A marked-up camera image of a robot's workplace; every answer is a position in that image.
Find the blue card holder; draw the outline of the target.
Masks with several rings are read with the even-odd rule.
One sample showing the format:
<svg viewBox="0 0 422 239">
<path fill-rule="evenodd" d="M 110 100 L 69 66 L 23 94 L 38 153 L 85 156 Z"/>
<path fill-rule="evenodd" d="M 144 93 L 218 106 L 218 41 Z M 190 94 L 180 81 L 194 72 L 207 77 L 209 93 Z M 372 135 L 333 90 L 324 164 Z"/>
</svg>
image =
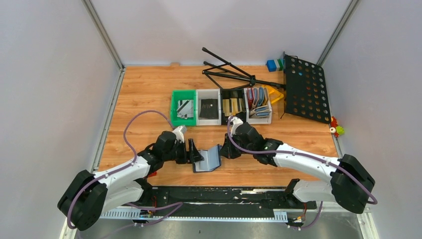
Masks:
<svg viewBox="0 0 422 239">
<path fill-rule="evenodd" d="M 212 172 L 222 165 L 220 150 L 222 146 L 216 145 L 208 150 L 199 150 L 203 160 L 193 164 L 194 173 Z"/>
</svg>

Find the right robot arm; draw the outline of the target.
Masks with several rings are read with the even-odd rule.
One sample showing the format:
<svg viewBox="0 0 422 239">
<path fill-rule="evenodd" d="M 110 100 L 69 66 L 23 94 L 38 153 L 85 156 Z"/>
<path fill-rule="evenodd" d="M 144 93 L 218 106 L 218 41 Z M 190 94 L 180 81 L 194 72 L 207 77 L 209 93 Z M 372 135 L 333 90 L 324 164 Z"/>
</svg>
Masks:
<svg viewBox="0 0 422 239">
<path fill-rule="evenodd" d="M 293 179 L 288 189 L 300 202 L 336 202 L 342 208 L 363 213 L 365 207 L 378 204 L 372 194 L 375 179 L 350 154 L 329 157 L 310 153 L 273 138 L 264 138 L 247 122 L 237 117 L 228 120 L 221 156 L 235 159 L 250 154 L 259 163 L 274 167 L 291 168 L 317 180 Z"/>
</svg>

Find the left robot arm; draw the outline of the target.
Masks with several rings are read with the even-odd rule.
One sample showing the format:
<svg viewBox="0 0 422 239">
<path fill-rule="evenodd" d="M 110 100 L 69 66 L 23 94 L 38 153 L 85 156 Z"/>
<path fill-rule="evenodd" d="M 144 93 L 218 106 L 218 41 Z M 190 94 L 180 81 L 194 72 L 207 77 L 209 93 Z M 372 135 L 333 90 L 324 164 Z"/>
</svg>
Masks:
<svg viewBox="0 0 422 239">
<path fill-rule="evenodd" d="M 98 173 L 82 170 L 76 174 L 58 202 L 69 228 L 84 231 L 106 211 L 140 200 L 151 188 L 147 178 L 166 161 L 197 163 L 204 157 L 192 139 L 185 142 L 180 131 L 164 131 L 155 143 L 112 169 Z"/>
</svg>

